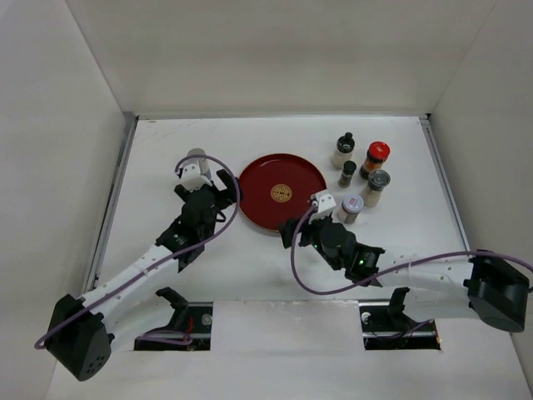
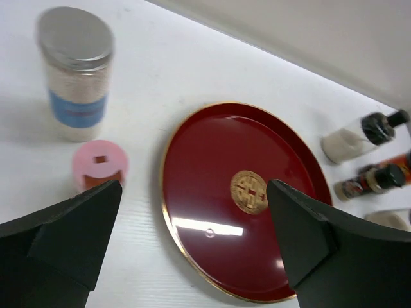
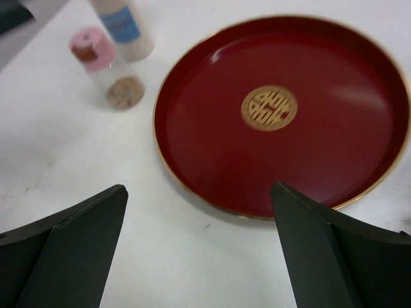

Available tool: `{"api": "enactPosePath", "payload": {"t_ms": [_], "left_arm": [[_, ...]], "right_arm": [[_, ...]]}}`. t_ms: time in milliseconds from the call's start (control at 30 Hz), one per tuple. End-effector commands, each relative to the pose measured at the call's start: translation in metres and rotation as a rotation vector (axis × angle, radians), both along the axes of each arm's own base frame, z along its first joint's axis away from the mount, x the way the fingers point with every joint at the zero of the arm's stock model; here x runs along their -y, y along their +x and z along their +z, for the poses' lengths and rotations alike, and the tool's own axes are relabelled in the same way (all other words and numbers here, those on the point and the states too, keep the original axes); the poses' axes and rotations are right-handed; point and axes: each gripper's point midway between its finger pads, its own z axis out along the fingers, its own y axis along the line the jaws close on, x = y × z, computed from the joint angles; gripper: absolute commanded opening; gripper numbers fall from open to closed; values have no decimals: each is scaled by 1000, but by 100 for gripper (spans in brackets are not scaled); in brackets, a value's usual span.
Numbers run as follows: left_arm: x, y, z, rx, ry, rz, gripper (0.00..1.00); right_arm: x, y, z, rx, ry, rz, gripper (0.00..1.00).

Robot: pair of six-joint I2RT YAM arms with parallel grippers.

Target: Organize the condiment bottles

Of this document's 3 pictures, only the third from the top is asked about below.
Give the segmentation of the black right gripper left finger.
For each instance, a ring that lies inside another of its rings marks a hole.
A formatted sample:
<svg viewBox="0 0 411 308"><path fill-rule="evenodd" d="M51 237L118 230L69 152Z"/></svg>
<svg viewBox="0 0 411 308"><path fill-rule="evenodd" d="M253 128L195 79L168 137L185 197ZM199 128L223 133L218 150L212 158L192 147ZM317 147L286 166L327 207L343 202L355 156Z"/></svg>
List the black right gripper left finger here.
<svg viewBox="0 0 411 308"><path fill-rule="evenodd" d="M1 234L1 307L99 307L128 192L114 185Z"/></svg>

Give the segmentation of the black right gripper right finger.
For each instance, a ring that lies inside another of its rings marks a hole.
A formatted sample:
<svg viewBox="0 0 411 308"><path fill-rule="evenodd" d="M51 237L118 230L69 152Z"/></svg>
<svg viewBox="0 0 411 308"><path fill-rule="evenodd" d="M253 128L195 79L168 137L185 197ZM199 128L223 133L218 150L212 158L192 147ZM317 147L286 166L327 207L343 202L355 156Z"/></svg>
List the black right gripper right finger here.
<svg viewBox="0 0 411 308"><path fill-rule="evenodd" d="M410 234L364 223L281 182L270 195L297 307L410 307Z"/></svg>

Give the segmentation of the pink lid spice shaker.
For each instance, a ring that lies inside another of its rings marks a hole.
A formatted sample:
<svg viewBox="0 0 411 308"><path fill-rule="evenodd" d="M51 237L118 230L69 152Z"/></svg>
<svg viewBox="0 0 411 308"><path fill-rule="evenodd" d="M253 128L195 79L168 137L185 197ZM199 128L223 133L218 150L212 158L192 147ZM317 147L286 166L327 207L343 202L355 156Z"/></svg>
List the pink lid spice shaker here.
<svg viewBox="0 0 411 308"><path fill-rule="evenodd" d="M87 27L76 32L69 41L69 49L110 107L124 110L142 100L143 82L101 28Z"/></svg>

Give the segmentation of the blue label silver lid jar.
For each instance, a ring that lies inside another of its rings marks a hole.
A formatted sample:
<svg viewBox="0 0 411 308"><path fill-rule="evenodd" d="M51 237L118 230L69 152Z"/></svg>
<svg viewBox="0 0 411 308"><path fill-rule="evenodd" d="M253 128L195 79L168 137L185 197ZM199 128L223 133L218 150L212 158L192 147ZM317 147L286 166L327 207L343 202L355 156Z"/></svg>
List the blue label silver lid jar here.
<svg viewBox="0 0 411 308"><path fill-rule="evenodd" d="M150 55L155 42L135 1L90 0L89 3L125 60L140 61Z"/></svg>

